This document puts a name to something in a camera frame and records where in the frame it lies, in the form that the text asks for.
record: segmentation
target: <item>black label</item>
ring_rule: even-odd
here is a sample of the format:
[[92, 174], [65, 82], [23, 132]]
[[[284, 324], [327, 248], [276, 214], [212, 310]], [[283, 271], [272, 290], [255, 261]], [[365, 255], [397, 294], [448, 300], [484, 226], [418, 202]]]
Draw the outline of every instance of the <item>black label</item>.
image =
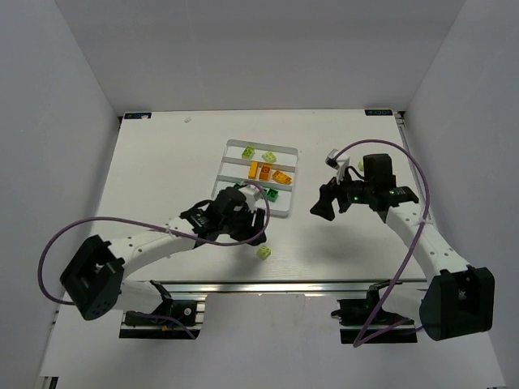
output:
[[392, 116], [391, 109], [364, 109], [366, 116]]
[[132, 113], [125, 113], [124, 114], [125, 119], [151, 119], [152, 113], [151, 112], [132, 112]]

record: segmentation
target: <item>white table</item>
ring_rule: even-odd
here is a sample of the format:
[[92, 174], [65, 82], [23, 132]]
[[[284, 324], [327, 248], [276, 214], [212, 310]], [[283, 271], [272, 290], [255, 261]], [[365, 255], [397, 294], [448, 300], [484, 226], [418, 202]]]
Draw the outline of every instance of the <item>white table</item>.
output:
[[[261, 262], [256, 248], [199, 249], [162, 259], [136, 272], [135, 280], [266, 281], [379, 280], [392, 277], [406, 247], [367, 206], [353, 205], [333, 222], [309, 210], [319, 187], [335, 171], [326, 155], [360, 139], [401, 144], [395, 118], [368, 117], [362, 110], [235, 111], [152, 113], [149, 119], [122, 121], [98, 215], [163, 224], [210, 198], [229, 139], [296, 147], [298, 173], [290, 215], [272, 218], [267, 230], [272, 255]], [[415, 190], [406, 157], [384, 145], [350, 151], [352, 163], [363, 155], [387, 152], [398, 185]], [[100, 223], [104, 239], [137, 233], [139, 228]], [[402, 278], [422, 279], [412, 261]]]
[[[322, 293], [322, 285], [391, 277], [406, 250], [367, 207], [352, 206], [331, 223], [309, 213], [319, 186], [334, 173], [324, 164], [325, 156], [364, 138], [401, 142], [393, 117], [366, 117], [363, 111], [153, 113], [152, 119], [123, 121], [99, 215], [160, 224], [208, 198], [228, 139], [300, 151], [293, 209], [286, 219], [272, 219], [267, 235], [273, 254], [264, 263], [252, 247], [205, 246], [134, 274], [141, 280], [214, 281], [201, 288], [169, 285], [177, 293], [194, 289], [189, 298], [239, 292], [208, 297], [197, 341], [120, 340], [121, 311], [86, 322], [75, 307], [62, 306], [41, 375], [58, 376], [58, 389], [503, 385], [488, 334], [434, 342], [419, 333], [417, 344], [359, 349], [340, 344], [339, 324], [330, 318], [337, 296]], [[350, 155], [356, 162], [373, 152], [389, 153], [398, 183], [415, 188], [406, 158], [391, 148], [359, 147]], [[93, 231], [112, 238], [139, 229], [105, 223]], [[412, 263], [405, 278], [423, 274]], [[231, 280], [249, 285], [218, 284]], [[254, 284], [260, 280], [320, 280], [321, 286]], [[360, 282], [345, 284], [348, 290], [361, 290], [356, 289]], [[362, 293], [347, 293], [365, 296], [367, 285]], [[258, 296], [263, 289], [302, 292]]]

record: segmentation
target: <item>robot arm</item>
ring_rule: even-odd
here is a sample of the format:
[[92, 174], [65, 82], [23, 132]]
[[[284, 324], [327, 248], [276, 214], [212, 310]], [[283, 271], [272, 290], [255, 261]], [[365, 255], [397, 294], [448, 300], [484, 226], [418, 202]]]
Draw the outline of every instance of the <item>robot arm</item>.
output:
[[[333, 159], [327, 164], [340, 169]], [[382, 221], [410, 247], [418, 230], [422, 209], [418, 197], [407, 186], [398, 187], [392, 174], [391, 158], [387, 154], [364, 156], [365, 178], [353, 181], [348, 174], [334, 177], [320, 187], [320, 199], [311, 213], [326, 220], [335, 214], [332, 201], [337, 200], [339, 212], [344, 213], [353, 203], [368, 204]], [[398, 284], [380, 311], [393, 312], [421, 322], [433, 340], [488, 331], [492, 325], [494, 277], [486, 269], [472, 267], [444, 240], [433, 224], [426, 222], [414, 257], [427, 279], [426, 292]], [[388, 283], [372, 285], [367, 293], [365, 310], [356, 309], [363, 318], [373, 310]], [[352, 310], [334, 312], [345, 321]]]
[[165, 232], [147, 231], [112, 241], [99, 235], [89, 237], [60, 281], [85, 320], [99, 318], [111, 309], [167, 315], [173, 302], [162, 285], [126, 278], [159, 259], [214, 242], [221, 234], [238, 242], [253, 238], [248, 242], [252, 246], [264, 243], [264, 233], [255, 238], [264, 229], [265, 211], [255, 210], [260, 196], [253, 186], [228, 187], [214, 201], [204, 200], [182, 212], [165, 226]]

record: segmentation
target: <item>orange block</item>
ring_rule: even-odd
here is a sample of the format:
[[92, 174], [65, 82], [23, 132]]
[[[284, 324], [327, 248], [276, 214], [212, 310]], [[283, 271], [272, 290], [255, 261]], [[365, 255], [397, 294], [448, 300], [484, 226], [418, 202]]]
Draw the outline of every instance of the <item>orange block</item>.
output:
[[251, 168], [249, 169], [249, 180], [255, 180], [257, 173], [258, 173], [258, 162], [254, 160], [251, 163]]
[[274, 174], [272, 175], [272, 179], [275, 182], [279, 182], [280, 184], [290, 185], [292, 182], [292, 178], [284, 174], [283, 172], [280, 172], [279, 170], [276, 170]]
[[264, 164], [261, 167], [261, 171], [259, 172], [260, 181], [268, 181], [270, 178], [270, 169], [272, 168], [271, 164]]

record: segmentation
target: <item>white tray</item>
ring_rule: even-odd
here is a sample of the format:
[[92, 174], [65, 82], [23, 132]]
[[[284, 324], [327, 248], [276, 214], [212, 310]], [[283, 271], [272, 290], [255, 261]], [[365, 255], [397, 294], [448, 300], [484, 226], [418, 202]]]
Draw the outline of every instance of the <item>white tray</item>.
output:
[[[251, 146], [255, 149], [255, 153], [250, 160], [242, 159], [245, 147]], [[263, 188], [275, 189], [279, 192], [276, 201], [269, 202], [270, 212], [273, 216], [287, 217], [289, 215], [290, 204], [292, 203], [292, 194], [295, 185], [295, 172], [298, 165], [298, 149], [293, 147], [276, 146], [273, 144], [247, 142], [244, 140], [230, 139], [227, 141], [224, 156], [221, 159], [220, 169], [218, 170], [217, 180], [212, 189], [212, 198], [216, 198], [220, 190], [227, 186], [233, 186], [237, 182], [248, 179], [249, 168], [251, 162], [257, 160], [260, 163], [266, 163], [261, 157], [265, 152], [273, 152], [276, 154], [277, 161], [272, 164], [270, 180], [268, 182], [253, 180], [259, 183]], [[278, 184], [272, 180], [272, 174], [280, 170], [287, 176], [292, 178], [290, 185]], [[265, 208], [265, 202], [260, 199], [256, 203], [257, 207]]]

